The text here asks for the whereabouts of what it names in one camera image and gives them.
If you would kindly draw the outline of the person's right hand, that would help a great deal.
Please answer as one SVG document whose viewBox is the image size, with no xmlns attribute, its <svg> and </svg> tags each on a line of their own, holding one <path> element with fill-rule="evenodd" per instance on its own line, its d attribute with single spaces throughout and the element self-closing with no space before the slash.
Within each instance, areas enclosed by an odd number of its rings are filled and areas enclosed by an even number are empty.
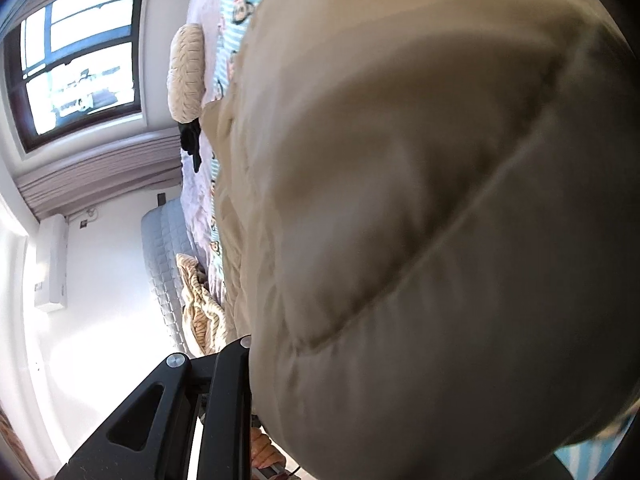
<svg viewBox="0 0 640 480">
<path fill-rule="evenodd" d="M 286 465 L 284 455 L 262 430 L 262 423 L 256 415 L 252 416 L 250 422 L 250 464 L 256 469 Z"/>
</svg>

